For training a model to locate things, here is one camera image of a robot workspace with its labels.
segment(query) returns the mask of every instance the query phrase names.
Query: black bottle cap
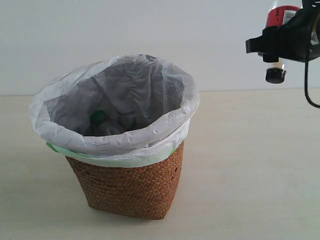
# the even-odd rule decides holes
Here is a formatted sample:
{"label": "black bottle cap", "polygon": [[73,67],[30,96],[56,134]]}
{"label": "black bottle cap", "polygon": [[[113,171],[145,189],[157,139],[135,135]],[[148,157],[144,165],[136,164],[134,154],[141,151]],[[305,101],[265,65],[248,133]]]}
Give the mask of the black bottle cap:
{"label": "black bottle cap", "polygon": [[269,68],[266,70],[265,80],[270,84],[282,84],[285,81],[286,72],[280,68]]}

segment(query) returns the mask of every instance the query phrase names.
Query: plastic bottle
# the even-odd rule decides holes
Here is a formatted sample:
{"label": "plastic bottle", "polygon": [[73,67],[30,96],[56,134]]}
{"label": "plastic bottle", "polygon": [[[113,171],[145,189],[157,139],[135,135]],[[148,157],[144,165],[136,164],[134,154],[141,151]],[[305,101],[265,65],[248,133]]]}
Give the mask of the plastic bottle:
{"label": "plastic bottle", "polygon": [[[265,27],[280,27],[291,18],[293,18],[300,7],[291,5],[294,3],[292,0],[276,0],[273,2],[272,8],[269,10]],[[268,64],[266,69],[265,80],[272,84],[281,84],[285,81],[286,60],[279,58],[278,62]]]}
{"label": "plastic bottle", "polygon": [[111,120],[103,110],[96,111],[90,118],[94,126],[94,136],[119,135],[126,132],[126,129],[116,121]]}

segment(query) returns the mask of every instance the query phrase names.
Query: black cable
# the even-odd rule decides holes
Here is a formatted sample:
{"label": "black cable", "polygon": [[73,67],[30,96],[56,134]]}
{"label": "black cable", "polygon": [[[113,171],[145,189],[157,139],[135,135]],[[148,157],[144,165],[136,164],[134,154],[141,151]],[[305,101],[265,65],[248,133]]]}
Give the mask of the black cable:
{"label": "black cable", "polygon": [[309,96],[309,91],[308,91],[308,77],[309,77],[309,58],[310,58],[310,50],[311,50],[311,39],[312,39],[312,33],[313,33],[313,28],[314,24],[310,24],[310,31],[309,31],[309,39],[306,43],[306,50],[305,50],[305,64],[304,64],[304,95],[307,100],[307,102],[315,107],[320,109],[320,105],[314,103],[310,96]]}

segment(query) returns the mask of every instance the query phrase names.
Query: white wall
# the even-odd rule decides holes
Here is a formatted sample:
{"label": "white wall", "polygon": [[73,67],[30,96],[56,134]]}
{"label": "white wall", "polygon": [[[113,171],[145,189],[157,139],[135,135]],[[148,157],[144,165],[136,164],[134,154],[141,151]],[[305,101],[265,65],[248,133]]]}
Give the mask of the white wall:
{"label": "white wall", "polygon": [[32,95],[79,66],[138,53],[171,60],[202,91],[300,88],[302,63],[288,64],[285,84],[274,86],[262,59],[246,54],[245,40],[260,35],[272,3],[0,0],[0,95]]}

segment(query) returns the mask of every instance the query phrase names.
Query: green bottle cap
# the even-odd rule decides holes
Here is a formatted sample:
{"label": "green bottle cap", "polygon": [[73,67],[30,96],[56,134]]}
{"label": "green bottle cap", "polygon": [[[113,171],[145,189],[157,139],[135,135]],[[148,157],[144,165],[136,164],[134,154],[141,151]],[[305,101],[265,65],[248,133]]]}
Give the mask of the green bottle cap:
{"label": "green bottle cap", "polygon": [[107,115],[103,110],[96,111],[94,114],[92,114],[90,121],[94,125],[99,125],[101,122],[105,121],[107,119]]}

